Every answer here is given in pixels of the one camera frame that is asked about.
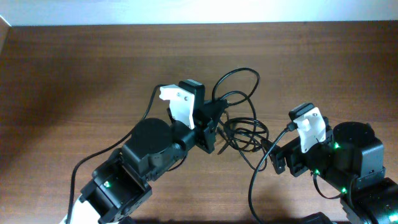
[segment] coiled black cable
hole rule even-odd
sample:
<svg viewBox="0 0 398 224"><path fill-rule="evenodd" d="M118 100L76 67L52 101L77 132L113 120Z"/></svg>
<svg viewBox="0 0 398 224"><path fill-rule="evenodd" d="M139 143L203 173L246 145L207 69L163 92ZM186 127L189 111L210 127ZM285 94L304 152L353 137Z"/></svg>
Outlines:
<svg viewBox="0 0 398 224"><path fill-rule="evenodd" d="M222 84L223 81L225 81L228 77L231 75L242 72L242 71L249 71L253 74L255 74L257 80L256 84L254 85L253 89L251 90L250 94L245 94L241 91L235 90L235 91L230 91L225 93L223 96L216 98L216 91L218 87ZM221 120L219 121L219 124L222 128L218 128L217 132L218 134L226 141L225 145L221 148L218 154L221 154L228 146L231 146L233 149L237 150L242 158L247 162L247 164L250 166L251 169L256 170L256 168L249 162L247 157L244 155L243 152L257 152L259 150L262 150L264 155L266 154L266 150L264 147L261 145L261 139L268 139L269 137L269 130L265 124L257 120L257 114L256 114L256 109L254 108L254 105L250 99L250 97L253 95L255 90L257 89L257 86L260 82L260 75L258 72L251 68L238 68L235 70L232 70L228 72L226 75L222 76L216 83L216 85L213 88L213 91L211 93L211 99L213 101L216 100L224 100L227 97L231 95L241 95L243 96L242 100L239 100L234 103L228 103L228 107L230 106L235 106L241 103L244 103L247 101L250 105L250 109L252 111L252 118L248 117L240 117L240 118L229 118L229 113L225 111L224 113L226 114L226 121L225 123L222 122ZM252 130L248 128L242 128L238 127L239 124L245 124L246 126L252 126ZM245 138L248 138L248 140L243 140L239 138L238 136L244 136ZM264 167L259 170L259 172L263 171L267 166L267 163L264 164Z"/></svg>

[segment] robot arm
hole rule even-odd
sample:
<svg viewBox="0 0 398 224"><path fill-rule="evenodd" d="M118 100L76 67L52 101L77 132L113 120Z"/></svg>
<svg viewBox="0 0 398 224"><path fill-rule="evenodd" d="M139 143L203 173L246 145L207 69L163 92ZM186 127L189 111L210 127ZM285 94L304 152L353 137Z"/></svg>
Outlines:
<svg viewBox="0 0 398 224"><path fill-rule="evenodd" d="M302 117L301 114L313 109L314 106L307 103L289 115L295 121L297 117ZM317 177L321 177L341 192L329 199L340 198L343 210L352 223L396 221L398 186L384 177L384 146L375 136L372 127L369 124L345 122L332 129L328 118L323 117L322 120L325 125L313 123L309 129L313 129L315 135L325 130L325 138L312 145L308 151L302 151L305 138L300 133L299 138L270 153L276 173L283 173L285 166L294 177L310 170L316 190L325 197L317 185ZM264 147L272 144L267 140L262 143Z"/></svg>
<svg viewBox="0 0 398 224"><path fill-rule="evenodd" d="M71 224L120 222L152 195L148 182L185 158L191 148L214 151L215 129L227 101L204 101L205 87L193 80L160 90L160 97L170 100L172 124L157 118L138 122L131 137L95 169L81 190Z"/></svg>

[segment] black cable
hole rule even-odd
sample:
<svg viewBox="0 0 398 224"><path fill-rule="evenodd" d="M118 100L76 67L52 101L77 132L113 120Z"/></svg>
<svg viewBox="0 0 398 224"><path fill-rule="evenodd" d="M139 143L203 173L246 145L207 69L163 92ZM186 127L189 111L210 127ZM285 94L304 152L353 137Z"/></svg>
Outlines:
<svg viewBox="0 0 398 224"><path fill-rule="evenodd" d="M348 200L348 205L351 208L355 208L354 203L353 203L353 199L352 199L352 194L353 194L353 185L354 185L354 180L356 180L358 178L358 176L356 176L355 178L351 179L351 182L349 183L349 187L347 189L347 200Z"/></svg>
<svg viewBox="0 0 398 224"><path fill-rule="evenodd" d="M188 154L184 156L184 158L181 160L181 162L180 162L177 166L175 166L175 167L173 167L173 168L170 168L170 169L167 170L166 172L170 172L170 171L173 171L173 170L179 168L180 165L182 165L182 164L185 162L185 159L187 158L187 156L188 156Z"/></svg>
<svg viewBox="0 0 398 224"><path fill-rule="evenodd" d="M338 198L341 198L344 195L343 193L340 193L339 195L336 195L334 197L326 197L321 192L321 190L319 189L318 181L317 181L317 176L318 175L316 173L311 173L311 174L312 174L313 185L315 186L315 189L317 190L318 194L320 194L323 198L326 198L326 199L338 199Z"/></svg>
<svg viewBox="0 0 398 224"><path fill-rule="evenodd" d="M241 91L235 90L235 91L230 91L224 94L223 96L216 98L216 91L217 88L222 84L223 81L225 81L228 77L231 75L242 72L242 71L249 71L253 74L255 74L257 80L256 84L254 85L253 89L251 90L250 94L245 94ZM216 100L224 100L227 97L231 95L241 95L244 98L242 100L239 100L235 103L228 103L229 106L235 106L240 103L243 103L247 101L250 105L250 108L252 110L253 117L252 118L229 118L229 114L227 111L224 111L226 114L226 122L223 123L221 120L219 121L220 125L223 127L223 129L217 128L218 134L226 141L225 145L221 148L221 150L218 152L218 154L221 154L224 152L224 150L228 147L231 146L233 149L239 151L239 154L242 156L242 158L247 162L247 164L250 166L251 169L255 170L256 168L249 162L247 157L244 155L243 152L257 152L259 150L262 150L264 154L266 154L266 150L264 147L261 145L261 142L257 140L256 138L259 139L268 139L269 137L269 130L265 124L257 120L257 115L256 115L256 110L254 109L253 103L250 99L250 97L253 95L255 90L257 89L257 86L260 81L260 75L258 72L251 68L238 68L233 71L228 72L226 75L222 76L216 83L216 85L213 88L213 91L211 93L211 99L213 101ZM250 125L253 127L252 130L249 130L247 128L237 128L239 124L246 124ZM248 141L242 140L238 138L238 136L244 136L246 138L249 138ZM239 146L239 142L244 143L244 146ZM263 171L266 168L266 163L264 164L264 168L260 169L259 171Z"/></svg>
<svg viewBox="0 0 398 224"><path fill-rule="evenodd" d="M160 88L161 86L165 86L165 85L160 84L160 85L155 86L154 91L152 92L152 95L150 96L150 100L149 100L149 104L148 104L147 110L145 111L145 113L144 113L144 115L142 116L141 120L143 120L143 119L145 119L145 118L147 117L147 115L148 115L148 113L149 113L149 110L150 110L150 108L151 108L151 106L152 106L152 103L154 102L154 98L155 98L156 91L157 91L157 89ZM65 223L66 223L66 224L70 224L70 218L71 218L71 216L72 216L73 199L74 199L74 197L75 197L76 173L77 173L77 170L79 169L79 167L80 167L84 162L86 162L87 160L89 160L89 159L91 159L91 158L93 158L93 157L99 156L99 155L101 155L101 154L103 154L103 153L105 153L105 152L108 152L108 151L112 150L113 148L115 148L116 146L118 146L119 144L121 144L123 141L125 141L125 140L131 135L131 133L132 133L132 130L130 130L130 131L129 131L122 139L120 139L117 143L113 144L113 145L110 146L110 147L107 147L106 149L104 149L104 150L102 150L102 151L99 151L99 152L96 152L96 153L94 153L94 154L91 154L91 155L87 156L86 158L82 159L80 162L78 162L78 163L76 164L75 168L73 169L72 178L71 178L71 181L70 181L70 194L69 194L68 214L67 214L67 219L65 220Z"/></svg>
<svg viewBox="0 0 398 224"><path fill-rule="evenodd" d="M260 167L262 166L262 164L267 160L267 157L269 155L269 153L275 148L276 144L279 142L279 140L283 137L283 135L285 135L289 130L289 128L285 128L279 135L278 137L275 139L274 143L272 144L272 146L269 148L269 150L267 151L267 153L262 157L261 161L259 162L259 164L256 167L256 170L253 173L253 176L251 177L250 180L250 185L249 185L249 195L248 195L248 199L249 199L249 207L250 207L250 211L252 213L252 215L254 216L254 218L257 220L257 222L259 222L260 224L264 224L264 222L262 222L260 220L260 218L257 216L256 211L254 211L254 207L253 207L253 202L251 200L251 195L252 195L252 191L253 191L253 185L254 185L254 181L256 180L256 176L257 173L259 172Z"/></svg>
<svg viewBox="0 0 398 224"><path fill-rule="evenodd" d="M216 91L217 91L217 88L222 84L222 82L223 82L226 78L230 77L231 75L233 75L233 74L235 74L235 73L237 73L237 72L242 72L242 71L249 71L249 72L255 74L255 75L256 75L256 78L257 78L256 84L254 85L254 87L253 87L253 89L251 90L250 94L248 94L248 96L246 96L243 100L240 100L240 101L235 102L235 103L231 103L231 104L229 104L229 105L230 105L230 106L238 105L238 104L240 104L240 103L245 102L248 98L250 98L250 97L253 95L253 93L255 92L255 90L257 89L257 86L259 85L259 82L260 82L260 74L259 74L258 72L256 72L255 70L251 69L251 68L237 68L237 69L235 69L235 70L232 70L232 71L228 72L227 74L225 74L223 77L221 77L221 78L217 81L216 85L213 87L213 91L211 92L211 100L213 100L213 101L216 100Z"/></svg>

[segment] wood grain surface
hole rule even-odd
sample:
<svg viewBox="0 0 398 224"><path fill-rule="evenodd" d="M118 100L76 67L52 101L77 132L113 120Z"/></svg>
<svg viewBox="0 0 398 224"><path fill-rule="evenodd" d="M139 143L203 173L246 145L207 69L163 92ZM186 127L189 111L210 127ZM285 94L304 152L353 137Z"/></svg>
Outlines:
<svg viewBox="0 0 398 224"><path fill-rule="evenodd" d="M238 67L261 75L252 101L271 140L289 110L311 101L332 126L371 123L385 145L387 176L398 180L398 22L13 27L0 56L0 223L58 223L74 165L125 135L156 84L192 78L210 98L220 76ZM247 93L254 83L243 72L219 91ZM149 117L168 121L167 106L157 98ZM251 115L248 105L229 112ZM217 151L221 138L216 144ZM107 156L80 168L76 197ZM218 156L194 148L181 168L150 183L153 196L132 217L251 221L251 175L233 149ZM276 175L271 166L256 180L254 206L265 220L315 212L346 220L339 201L318 195L309 173Z"/></svg>

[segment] white wall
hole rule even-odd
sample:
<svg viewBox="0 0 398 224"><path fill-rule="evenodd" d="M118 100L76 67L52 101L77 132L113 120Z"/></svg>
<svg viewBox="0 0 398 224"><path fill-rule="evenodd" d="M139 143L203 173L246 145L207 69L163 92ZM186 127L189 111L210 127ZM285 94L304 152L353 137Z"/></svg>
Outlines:
<svg viewBox="0 0 398 224"><path fill-rule="evenodd" d="M12 26L398 19L398 0L0 0Z"/></svg>
<svg viewBox="0 0 398 224"><path fill-rule="evenodd" d="M9 24L0 16L0 54L9 30Z"/></svg>

